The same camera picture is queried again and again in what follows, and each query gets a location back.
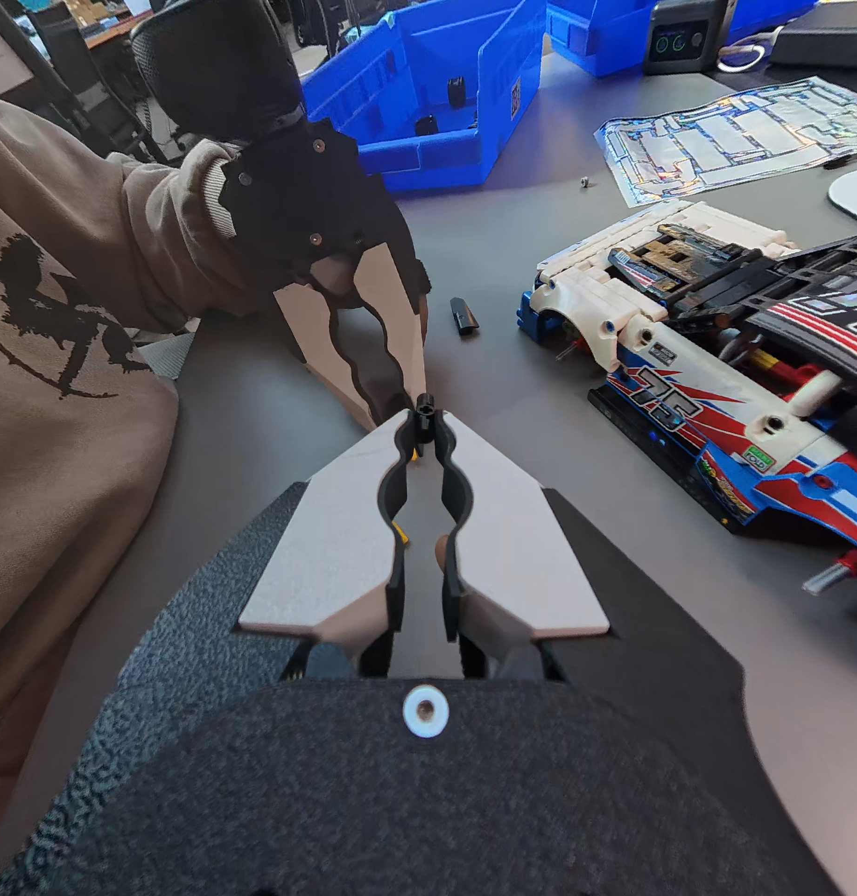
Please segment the person's beige hoodie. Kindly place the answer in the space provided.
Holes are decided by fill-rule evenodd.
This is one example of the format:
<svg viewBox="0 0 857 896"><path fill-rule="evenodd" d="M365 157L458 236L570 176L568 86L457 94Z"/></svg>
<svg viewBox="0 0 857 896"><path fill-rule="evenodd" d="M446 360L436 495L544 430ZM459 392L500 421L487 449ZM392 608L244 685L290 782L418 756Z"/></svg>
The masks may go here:
<svg viewBox="0 0 857 896"><path fill-rule="evenodd" d="M120 171L0 100L0 824L77 618L143 521L175 392L109 309Z"/></svg>

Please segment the holographic sticker sheet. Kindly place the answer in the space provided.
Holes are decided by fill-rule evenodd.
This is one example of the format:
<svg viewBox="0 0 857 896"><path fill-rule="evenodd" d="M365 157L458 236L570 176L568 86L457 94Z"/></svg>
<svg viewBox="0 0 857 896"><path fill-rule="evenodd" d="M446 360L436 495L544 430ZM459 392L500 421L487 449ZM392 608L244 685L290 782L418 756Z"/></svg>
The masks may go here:
<svg viewBox="0 0 857 896"><path fill-rule="evenodd" d="M626 204L646 206L857 155L857 92L807 77L612 119L594 138Z"/></svg>

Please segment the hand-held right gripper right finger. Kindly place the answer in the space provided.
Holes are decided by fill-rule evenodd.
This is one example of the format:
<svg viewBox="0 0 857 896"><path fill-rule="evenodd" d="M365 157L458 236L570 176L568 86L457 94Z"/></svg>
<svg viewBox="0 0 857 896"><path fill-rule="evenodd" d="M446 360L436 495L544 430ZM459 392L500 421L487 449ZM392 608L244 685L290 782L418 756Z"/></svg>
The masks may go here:
<svg viewBox="0 0 857 896"><path fill-rule="evenodd" d="M452 413L436 413L445 634L502 661L516 648L609 633L544 487Z"/></svg>

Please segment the person's left forearm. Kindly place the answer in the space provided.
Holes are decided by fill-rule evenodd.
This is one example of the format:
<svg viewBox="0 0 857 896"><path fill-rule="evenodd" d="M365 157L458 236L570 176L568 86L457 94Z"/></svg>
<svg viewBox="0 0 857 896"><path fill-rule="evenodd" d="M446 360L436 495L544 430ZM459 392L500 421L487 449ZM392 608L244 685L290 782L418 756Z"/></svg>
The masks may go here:
<svg viewBox="0 0 857 896"><path fill-rule="evenodd" d="M109 307L126 327L167 333L219 311L257 311L230 214L218 210L224 168L239 156L229 145L200 141L179 168L112 153L123 178L121 213L132 272Z"/></svg>

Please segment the blue plastic bin with divider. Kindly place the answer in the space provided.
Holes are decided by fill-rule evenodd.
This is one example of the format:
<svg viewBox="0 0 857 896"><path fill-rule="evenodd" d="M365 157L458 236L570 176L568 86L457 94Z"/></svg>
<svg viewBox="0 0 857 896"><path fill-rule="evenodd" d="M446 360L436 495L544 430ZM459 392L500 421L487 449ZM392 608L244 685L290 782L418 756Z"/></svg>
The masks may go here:
<svg viewBox="0 0 857 896"><path fill-rule="evenodd" d="M355 140L361 165L403 194L482 184L534 99L546 4L438 1L386 14L310 74L309 119ZM465 78L464 108L446 83ZM439 133L417 137L434 115Z"/></svg>

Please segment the long blue plastic bin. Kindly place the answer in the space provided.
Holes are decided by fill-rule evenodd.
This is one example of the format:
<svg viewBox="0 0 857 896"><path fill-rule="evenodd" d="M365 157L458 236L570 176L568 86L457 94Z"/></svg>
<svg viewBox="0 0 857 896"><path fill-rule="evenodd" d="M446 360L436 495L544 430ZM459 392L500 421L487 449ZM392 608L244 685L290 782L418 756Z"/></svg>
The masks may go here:
<svg viewBox="0 0 857 896"><path fill-rule="evenodd" d="M547 2L552 49L594 77L639 65L654 1ZM815 1L738 1L723 44L772 30L808 13Z"/></svg>

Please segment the black device with round displays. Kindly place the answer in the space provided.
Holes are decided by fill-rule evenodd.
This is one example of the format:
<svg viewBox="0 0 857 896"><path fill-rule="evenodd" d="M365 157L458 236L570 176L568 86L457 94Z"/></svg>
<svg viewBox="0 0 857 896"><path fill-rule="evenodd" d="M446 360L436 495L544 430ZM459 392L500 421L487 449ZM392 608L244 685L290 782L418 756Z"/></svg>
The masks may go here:
<svg viewBox="0 0 857 896"><path fill-rule="evenodd" d="M649 22L644 75L704 73L725 45L735 1L660 1Z"/></svg>

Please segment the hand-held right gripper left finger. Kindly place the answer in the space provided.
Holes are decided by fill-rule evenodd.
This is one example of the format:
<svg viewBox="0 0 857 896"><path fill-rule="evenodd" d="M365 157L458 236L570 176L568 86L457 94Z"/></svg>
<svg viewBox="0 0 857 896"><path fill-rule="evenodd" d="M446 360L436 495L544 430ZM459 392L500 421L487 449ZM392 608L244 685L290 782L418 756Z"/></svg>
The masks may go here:
<svg viewBox="0 0 857 896"><path fill-rule="evenodd" d="M402 410L309 479L241 612L239 629L334 644L357 660L402 619L414 414Z"/></svg>

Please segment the black power adapter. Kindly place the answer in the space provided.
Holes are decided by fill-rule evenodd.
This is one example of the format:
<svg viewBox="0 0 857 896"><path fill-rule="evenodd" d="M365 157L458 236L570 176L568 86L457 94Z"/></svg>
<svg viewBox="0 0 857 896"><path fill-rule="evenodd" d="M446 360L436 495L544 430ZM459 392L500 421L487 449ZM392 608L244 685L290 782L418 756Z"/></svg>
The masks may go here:
<svg viewBox="0 0 857 896"><path fill-rule="evenodd" d="M781 27L770 63L857 70L857 2L815 6Z"/></svg>

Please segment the brick-built toy race car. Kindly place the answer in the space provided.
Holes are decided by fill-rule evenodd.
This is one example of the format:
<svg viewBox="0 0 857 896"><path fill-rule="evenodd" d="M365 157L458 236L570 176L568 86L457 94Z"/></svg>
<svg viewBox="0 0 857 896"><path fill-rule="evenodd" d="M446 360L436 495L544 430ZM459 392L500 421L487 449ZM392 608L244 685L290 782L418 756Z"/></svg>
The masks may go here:
<svg viewBox="0 0 857 896"><path fill-rule="evenodd" d="M857 235L669 200L538 262L516 318L593 358L591 404L727 530L841 544L805 591L857 578Z"/></svg>

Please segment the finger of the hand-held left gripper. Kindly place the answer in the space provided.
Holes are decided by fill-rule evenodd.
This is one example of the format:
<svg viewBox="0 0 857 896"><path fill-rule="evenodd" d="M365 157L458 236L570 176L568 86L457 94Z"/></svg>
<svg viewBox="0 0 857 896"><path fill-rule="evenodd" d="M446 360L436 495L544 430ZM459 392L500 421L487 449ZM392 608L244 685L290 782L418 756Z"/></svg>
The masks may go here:
<svg viewBox="0 0 857 896"><path fill-rule="evenodd" d="M414 310L387 244L367 249L353 283L360 299L378 319L386 352L400 369L402 388L412 403L426 390L421 316Z"/></svg>
<svg viewBox="0 0 857 896"><path fill-rule="evenodd" d="M274 292L304 365L344 406L365 430L377 427L367 400L355 387L351 363L339 352L332 339L337 322L322 292L310 285L291 283Z"/></svg>

